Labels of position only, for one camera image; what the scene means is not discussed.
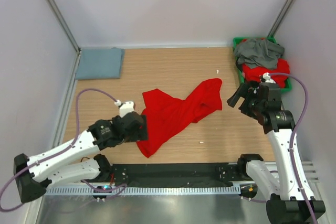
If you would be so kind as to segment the red t shirt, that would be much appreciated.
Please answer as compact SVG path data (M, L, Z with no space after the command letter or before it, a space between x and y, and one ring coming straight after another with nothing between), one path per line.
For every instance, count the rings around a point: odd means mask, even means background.
M146 116L148 140L137 142L140 152L147 158L169 139L223 108L220 90L223 82L219 78L201 82L184 100L154 89L142 93Z

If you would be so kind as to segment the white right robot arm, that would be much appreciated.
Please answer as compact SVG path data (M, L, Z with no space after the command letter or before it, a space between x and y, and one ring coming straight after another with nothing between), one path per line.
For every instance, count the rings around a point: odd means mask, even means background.
M325 204L315 198L304 173L296 140L298 123L282 108L280 86L242 83L227 104L233 108L240 98L240 112L258 121L271 144L278 176L268 170L259 154L242 154L237 161L238 177L255 182L266 200L270 223L317 223Z

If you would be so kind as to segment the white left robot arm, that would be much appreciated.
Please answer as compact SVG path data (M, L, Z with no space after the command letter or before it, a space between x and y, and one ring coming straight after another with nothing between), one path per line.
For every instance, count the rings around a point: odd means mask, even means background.
M14 158L14 175L21 203L34 201L48 189L70 182L106 182L111 168L101 150L148 139L146 116L130 112L123 117L98 120L77 139L47 152Z

